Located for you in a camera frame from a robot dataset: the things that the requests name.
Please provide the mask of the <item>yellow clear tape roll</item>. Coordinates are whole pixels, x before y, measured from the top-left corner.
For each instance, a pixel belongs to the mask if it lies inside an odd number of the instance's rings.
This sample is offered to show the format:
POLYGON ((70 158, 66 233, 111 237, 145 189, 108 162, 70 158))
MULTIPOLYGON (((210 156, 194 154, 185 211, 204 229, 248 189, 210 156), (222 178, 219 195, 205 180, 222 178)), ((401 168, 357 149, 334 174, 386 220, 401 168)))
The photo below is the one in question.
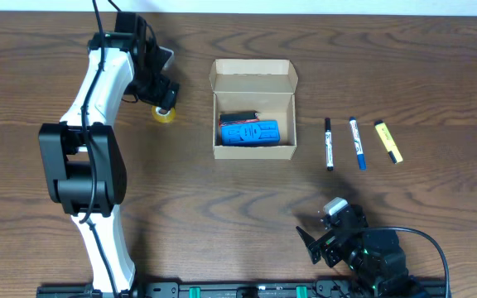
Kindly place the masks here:
POLYGON ((159 123, 171 123, 176 118, 176 109, 165 110, 157 106, 152 107, 152 117, 159 123))

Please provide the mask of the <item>red black stapler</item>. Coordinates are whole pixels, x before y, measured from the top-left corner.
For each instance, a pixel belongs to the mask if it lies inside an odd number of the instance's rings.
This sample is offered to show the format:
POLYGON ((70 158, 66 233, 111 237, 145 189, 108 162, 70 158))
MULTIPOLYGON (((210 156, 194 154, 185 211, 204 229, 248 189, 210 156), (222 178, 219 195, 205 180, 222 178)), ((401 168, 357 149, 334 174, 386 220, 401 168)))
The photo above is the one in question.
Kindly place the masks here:
POLYGON ((240 112, 240 113, 222 113, 219 116, 219 125, 227 126, 240 123, 251 123, 259 120, 256 112, 240 112))

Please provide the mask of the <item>yellow highlighter pen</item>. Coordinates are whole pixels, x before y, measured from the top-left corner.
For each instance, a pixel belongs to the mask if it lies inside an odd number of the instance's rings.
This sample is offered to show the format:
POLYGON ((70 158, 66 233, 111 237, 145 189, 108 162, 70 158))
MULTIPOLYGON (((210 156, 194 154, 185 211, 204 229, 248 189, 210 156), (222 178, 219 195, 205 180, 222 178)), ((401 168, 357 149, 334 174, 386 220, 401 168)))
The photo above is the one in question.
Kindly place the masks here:
POLYGON ((393 135, 388 130, 386 123, 383 121, 377 121, 374 127, 393 164, 403 162, 402 155, 393 139, 393 135))

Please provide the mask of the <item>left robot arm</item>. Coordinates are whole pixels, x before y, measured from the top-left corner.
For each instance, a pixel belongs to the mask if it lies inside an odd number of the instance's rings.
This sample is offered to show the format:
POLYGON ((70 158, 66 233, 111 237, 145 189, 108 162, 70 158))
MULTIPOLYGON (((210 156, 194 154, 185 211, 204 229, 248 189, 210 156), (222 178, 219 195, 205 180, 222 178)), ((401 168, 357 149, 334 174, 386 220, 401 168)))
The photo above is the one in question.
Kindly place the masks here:
POLYGON ((123 235, 120 205, 127 170, 114 123, 124 96, 151 105, 156 120, 175 117, 179 84, 162 72, 174 53, 157 44, 134 12, 119 11, 113 31, 89 40, 89 66, 70 109, 41 126, 38 140, 51 200, 76 224, 93 269, 85 286, 40 286, 39 297, 146 297, 123 235))

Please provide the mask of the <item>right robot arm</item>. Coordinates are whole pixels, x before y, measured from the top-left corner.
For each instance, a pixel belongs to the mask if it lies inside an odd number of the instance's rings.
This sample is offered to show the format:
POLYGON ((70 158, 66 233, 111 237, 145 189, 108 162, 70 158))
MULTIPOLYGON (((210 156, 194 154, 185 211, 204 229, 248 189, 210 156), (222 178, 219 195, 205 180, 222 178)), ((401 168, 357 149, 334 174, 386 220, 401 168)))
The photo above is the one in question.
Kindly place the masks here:
POLYGON ((356 277, 353 297, 428 297, 430 294, 409 275, 407 258, 392 230, 371 231, 361 206, 334 199, 321 219, 327 231, 315 239, 304 229, 296 231, 311 261, 325 261, 330 268, 344 262, 356 277))

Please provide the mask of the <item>blue whiteboard marker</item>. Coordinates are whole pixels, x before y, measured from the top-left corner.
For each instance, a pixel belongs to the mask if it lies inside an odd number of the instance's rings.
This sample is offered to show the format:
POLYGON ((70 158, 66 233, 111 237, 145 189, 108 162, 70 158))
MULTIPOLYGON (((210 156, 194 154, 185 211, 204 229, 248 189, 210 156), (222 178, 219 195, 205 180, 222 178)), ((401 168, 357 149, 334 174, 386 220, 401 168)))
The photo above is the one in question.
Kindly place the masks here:
POLYGON ((349 119, 349 125, 350 125, 350 129, 352 133, 352 138, 354 142, 354 148, 355 148, 355 152, 357 156, 357 161, 359 164, 359 169, 361 171, 366 171, 367 165, 366 165, 365 156, 364 156, 364 149, 363 149, 363 145, 359 135, 359 128, 358 128, 356 118, 351 117, 349 119))

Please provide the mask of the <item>black whiteboard marker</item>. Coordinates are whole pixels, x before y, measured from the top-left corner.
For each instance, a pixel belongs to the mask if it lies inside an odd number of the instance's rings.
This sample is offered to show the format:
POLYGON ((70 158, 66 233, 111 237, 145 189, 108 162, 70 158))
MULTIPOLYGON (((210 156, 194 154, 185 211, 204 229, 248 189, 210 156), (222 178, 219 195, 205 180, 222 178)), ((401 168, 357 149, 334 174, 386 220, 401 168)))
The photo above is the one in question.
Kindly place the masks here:
POLYGON ((330 119, 325 118, 325 158, 328 171, 334 170, 334 155, 330 119))

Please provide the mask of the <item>open cardboard box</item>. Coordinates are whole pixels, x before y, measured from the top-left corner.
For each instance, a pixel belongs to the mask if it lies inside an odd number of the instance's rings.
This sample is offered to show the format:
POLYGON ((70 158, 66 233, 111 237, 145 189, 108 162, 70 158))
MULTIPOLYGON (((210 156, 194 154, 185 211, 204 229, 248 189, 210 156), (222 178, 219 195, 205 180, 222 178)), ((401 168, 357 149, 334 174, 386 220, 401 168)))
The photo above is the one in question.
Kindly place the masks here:
POLYGON ((216 160, 290 160, 297 147, 296 69, 289 60, 217 59, 210 70, 213 92, 213 153, 216 160), (277 121, 280 141, 232 147, 222 143, 220 116, 252 112, 277 121))

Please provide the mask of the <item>black mounting rail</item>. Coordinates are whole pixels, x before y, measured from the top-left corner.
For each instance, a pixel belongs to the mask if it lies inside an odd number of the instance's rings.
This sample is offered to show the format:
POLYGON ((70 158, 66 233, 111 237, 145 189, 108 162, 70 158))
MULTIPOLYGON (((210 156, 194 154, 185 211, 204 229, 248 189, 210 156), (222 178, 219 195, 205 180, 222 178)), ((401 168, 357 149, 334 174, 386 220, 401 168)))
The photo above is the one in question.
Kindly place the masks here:
MULTIPOLYGON (((380 297, 447 297, 445 282, 437 280, 419 281, 423 292, 408 292, 380 297)), ((36 297, 114 297, 111 293, 85 286, 40 286, 36 297)), ((243 298, 243 297, 374 297, 373 292, 357 291, 349 280, 318 280, 314 282, 276 282, 249 284, 178 284, 175 282, 153 282, 133 290, 124 290, 118 297, 145 298, 243 298)))

